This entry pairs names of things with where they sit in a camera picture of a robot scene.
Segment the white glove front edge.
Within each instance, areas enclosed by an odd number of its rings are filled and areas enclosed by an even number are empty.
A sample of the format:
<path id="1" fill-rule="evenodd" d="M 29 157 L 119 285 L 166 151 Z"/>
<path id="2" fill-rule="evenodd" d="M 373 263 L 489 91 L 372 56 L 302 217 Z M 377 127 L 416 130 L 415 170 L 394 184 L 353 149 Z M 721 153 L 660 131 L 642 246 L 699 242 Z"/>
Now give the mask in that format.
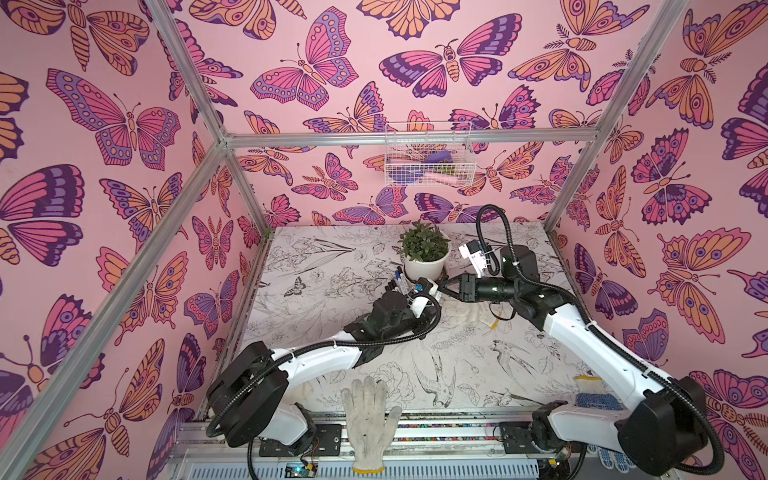
<path id="1" fill-rule="evenodd" d="M 402 409 L 387 409 L 387 385 L 371 376 L 356 379 L 341 392 L 348 441 L 354 451 L 352 470 L 359 475 L 385 470 L 384 453 L 394 440 Z"/>

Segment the white potted green plant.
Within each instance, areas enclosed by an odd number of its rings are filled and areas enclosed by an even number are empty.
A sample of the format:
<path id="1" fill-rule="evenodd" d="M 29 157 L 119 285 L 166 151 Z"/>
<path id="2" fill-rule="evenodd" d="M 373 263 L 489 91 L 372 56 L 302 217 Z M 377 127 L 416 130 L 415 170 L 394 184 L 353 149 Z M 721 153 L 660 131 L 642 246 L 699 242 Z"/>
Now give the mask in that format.
<path id="1" fill-rule="evenodd" d="M 437 281 L 450 255 L 451 243 L 436 225 L 415 222 L 400 235 L 400 252 L 409 279 Z"/>

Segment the white glove on table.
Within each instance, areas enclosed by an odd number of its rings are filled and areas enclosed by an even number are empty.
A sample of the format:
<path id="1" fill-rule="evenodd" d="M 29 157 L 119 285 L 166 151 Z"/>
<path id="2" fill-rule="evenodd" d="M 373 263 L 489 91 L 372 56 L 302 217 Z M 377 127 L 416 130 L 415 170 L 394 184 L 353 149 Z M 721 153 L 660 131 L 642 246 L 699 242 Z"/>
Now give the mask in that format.
<path id="1" fill-rule="evenodd" d="M 444 326 L 478 326 L 493 330 L 500 321 L 492 315 L 487 303 L 463 303 L 448 298 L 442 303 Z"/>

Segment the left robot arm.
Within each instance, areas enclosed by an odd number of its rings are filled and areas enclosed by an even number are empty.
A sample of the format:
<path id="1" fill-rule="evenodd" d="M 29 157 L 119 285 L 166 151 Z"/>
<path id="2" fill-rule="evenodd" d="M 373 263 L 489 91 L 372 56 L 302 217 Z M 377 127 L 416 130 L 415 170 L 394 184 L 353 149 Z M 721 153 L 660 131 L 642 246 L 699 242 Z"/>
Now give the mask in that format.
<path id="1" fill-rule="evenodd" d="M 207 390 L 212 419 L 206 436 L 222 436 L 231 448 L 259 438 L 305 451 L 316 426 L 305 407 L 284 400 L 288 391 L 364 365 L 387 346 L 422 340 L 441 317 L 439 301 L 428 293 L 387 291 L 369 313 L 327 339 L 287 349 L 270 349 L 262 341 L 247 345 Z"/>

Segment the small circuit board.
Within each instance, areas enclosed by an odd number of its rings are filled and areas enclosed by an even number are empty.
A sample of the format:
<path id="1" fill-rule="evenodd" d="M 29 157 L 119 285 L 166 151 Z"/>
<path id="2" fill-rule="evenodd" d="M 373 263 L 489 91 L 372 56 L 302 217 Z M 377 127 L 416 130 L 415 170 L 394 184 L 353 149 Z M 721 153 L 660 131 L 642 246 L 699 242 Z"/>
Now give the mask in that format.
<path id="1" fill-rule="evenodd" d="M 315 463 L 289 462 L 284 469 L 285 479 L 305 479 L 315 478 L 317 475 L 317 465 Z"/>

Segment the blue dotted glove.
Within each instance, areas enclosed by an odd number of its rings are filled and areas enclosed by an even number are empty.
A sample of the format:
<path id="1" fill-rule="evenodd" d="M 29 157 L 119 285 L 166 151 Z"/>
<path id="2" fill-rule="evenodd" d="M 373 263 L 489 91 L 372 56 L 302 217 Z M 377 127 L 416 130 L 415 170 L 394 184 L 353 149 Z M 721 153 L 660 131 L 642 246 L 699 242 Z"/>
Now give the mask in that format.
<path id="1" fill-rule="evenodd" d="M 608 389 L 605 382 L 599 377 L 578 376 L 574 378 L 578 392 L 575 396 L 575 405 L 589 409 L 620 411 L 623 404 Z"/>

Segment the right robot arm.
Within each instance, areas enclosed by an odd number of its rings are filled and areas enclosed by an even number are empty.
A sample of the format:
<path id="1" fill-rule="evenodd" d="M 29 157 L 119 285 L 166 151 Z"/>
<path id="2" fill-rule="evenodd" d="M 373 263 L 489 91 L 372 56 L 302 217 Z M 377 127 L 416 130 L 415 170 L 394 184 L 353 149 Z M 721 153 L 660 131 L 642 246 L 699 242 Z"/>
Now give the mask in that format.
<path id="1" fill-rule="evenodd" d="M 594 445 L 627 456 L 641 471 L 672 469 L 714 475 L 725 451 L 705 410 L 705 393 L 690 377 L 674 379 L 628 350 L 587 313 L 569 291 L 525 277 L 461 274 L 440 292 L 465 303 L 508 302 L 539 331 L 576 354 L 618 398 L 619 410 L 552 401 L 536 410 L 533 443 L 554 451 L 567 443 Z"/>

